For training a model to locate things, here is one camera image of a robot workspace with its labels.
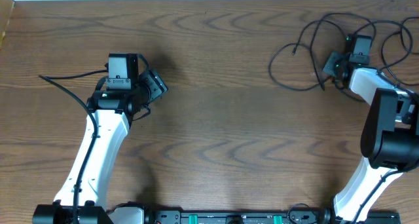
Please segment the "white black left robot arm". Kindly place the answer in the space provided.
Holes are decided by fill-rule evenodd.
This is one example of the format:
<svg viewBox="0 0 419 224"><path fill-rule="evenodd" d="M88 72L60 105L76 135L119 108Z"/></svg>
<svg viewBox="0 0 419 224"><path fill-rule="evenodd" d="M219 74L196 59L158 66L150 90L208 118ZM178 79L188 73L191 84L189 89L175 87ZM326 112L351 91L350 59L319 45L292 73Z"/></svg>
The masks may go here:
<svg viewBox="0 0 419 224"><path fill-rule="evenodd" d="M123 204L107 212L113 167L136 114L167 92L158 73L136 53L111 53L87 102L86 129L71 171L52 204L36 207L33 223L145 223L141 207Z"/></svg>

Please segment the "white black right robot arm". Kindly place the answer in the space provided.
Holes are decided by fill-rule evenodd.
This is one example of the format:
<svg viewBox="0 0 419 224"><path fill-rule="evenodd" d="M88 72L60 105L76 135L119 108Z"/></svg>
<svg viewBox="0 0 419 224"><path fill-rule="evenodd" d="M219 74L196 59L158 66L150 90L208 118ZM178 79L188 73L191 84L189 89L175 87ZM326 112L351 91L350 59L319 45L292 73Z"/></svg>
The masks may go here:
<svg viewBox="0 0 419 224"><path fill-rule="evenodd" d="M322 223L391 223L395 215L369 210L386 188L418 167L418 96L369 65L373 38L352 34L344 54L333 52L324 72L360 96L370 109L361 134L361 160L324 211Z"/></svg>

